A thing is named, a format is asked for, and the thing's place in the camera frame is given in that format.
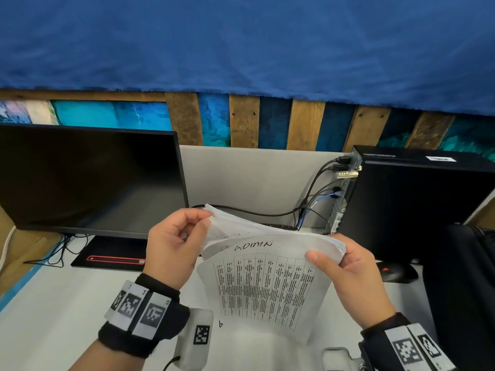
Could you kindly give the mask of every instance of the desk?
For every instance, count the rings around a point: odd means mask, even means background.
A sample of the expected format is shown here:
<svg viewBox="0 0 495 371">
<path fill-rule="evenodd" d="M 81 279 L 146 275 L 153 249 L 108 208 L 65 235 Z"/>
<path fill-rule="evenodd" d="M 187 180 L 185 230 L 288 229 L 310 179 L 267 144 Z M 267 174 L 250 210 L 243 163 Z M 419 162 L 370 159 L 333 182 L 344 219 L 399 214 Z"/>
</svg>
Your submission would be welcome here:
<svg viewBox="0 0 495 371">
<path fill-rule="evenodd" d="M 84 242 L 80 238 L 73 240 L 71 250 L 80 250 Z M 96 339 L 104 323 L 103 315 L 123 282 L 138 276 L 135 272 L 73 268 L 69 264 L 74 256 L 65 254 L 64 268 L 42 267 L 0 312 L 1 371 L 67 370 Z M 207 308 L 202 287 L 194 272 L 181 290 L 181 303 Z M 434 333 L 422 280 L 409 285 L 387 283 L 386 288 L 399 311 Z M 352 357 L 359 356 L 360 328 L 344 311 L 333 285 L 305 347 L 269 333 L 232 333 L 225 325 L 219 328 L 218 319 L 215 318 L 205 371 L 321 371 L 321 351 L 325 347 L 346 347 Z M 162 341 L 146 361 L 144 370 L 162 370 L 173 356 L 175 343 L 175 339 Z"/>
</svg>

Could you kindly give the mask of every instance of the person's left hand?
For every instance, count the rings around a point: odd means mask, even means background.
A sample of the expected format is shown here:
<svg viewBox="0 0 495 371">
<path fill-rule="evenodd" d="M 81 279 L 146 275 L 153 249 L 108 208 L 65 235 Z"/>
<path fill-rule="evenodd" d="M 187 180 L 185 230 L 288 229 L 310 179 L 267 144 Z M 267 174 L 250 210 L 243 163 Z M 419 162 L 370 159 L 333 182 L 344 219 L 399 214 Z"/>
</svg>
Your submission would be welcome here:
<svg viewBox="0 0 495 371">
<path fill-rule="evenodd" d="M 207 210 L 183 208 L 152 227 L 143 272 L 180 290 L 193 273 L 210 225 L 206 218 L 211 215 Z"/>
</svg>

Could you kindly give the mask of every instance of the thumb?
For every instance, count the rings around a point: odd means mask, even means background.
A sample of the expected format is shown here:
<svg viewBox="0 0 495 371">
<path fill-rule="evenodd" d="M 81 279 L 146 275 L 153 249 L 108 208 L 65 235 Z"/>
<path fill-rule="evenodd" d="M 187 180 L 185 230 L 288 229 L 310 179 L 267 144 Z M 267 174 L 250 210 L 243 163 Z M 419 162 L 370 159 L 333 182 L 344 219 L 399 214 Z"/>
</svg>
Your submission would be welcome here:
<svg viewBox="0 0 495 371">
<path fill-rule="evenodd" d="M 201 252 L 201 246 L 207 237 L 208 227 L 210 226 L 210 220 L 207 218 L 197 223 L 190 233 L 186 244 L 184 245 L 183 252 L 190 255 L 193 258 L 197 258 Z"/>
<path fill-rule="evenodd" d="M 308 251 L 306 257 L 316 268 L 326 274 L 332 280 L 337 280 L 345 274 L 345 271 L 337 265 L 332 259 L 319 251 Z"/>
</svg>

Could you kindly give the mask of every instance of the stack of papers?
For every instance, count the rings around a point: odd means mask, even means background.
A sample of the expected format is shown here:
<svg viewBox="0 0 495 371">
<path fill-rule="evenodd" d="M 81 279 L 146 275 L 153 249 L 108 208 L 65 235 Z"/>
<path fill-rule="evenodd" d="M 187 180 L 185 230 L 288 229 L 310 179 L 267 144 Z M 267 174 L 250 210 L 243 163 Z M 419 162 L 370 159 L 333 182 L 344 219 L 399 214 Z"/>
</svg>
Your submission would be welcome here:
<svg viewBox="0 0 495 371">
<path fill-rule="evenodd" d="M 205 209 L 213 216 L 197 272 L 215 317 L 305 344 L 331 283 L 305 254 L 318 250 L 340 263 L 345 244 Z"/>
</svg>

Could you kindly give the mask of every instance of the computer mouse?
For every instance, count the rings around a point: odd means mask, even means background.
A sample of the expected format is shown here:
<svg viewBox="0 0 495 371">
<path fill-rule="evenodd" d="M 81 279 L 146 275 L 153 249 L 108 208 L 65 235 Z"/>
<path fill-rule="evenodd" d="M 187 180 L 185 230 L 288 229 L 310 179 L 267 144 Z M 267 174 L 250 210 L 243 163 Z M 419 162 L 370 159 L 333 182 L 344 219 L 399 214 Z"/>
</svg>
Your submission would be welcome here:
<svg viewBox="0 0 495 371">
<path fill-rule="evenodd" d="M 408 263 L 377 262 L 376 264 L 383 282 L 409 284 L 419 278 L 414 267 Z"/>
</svg>

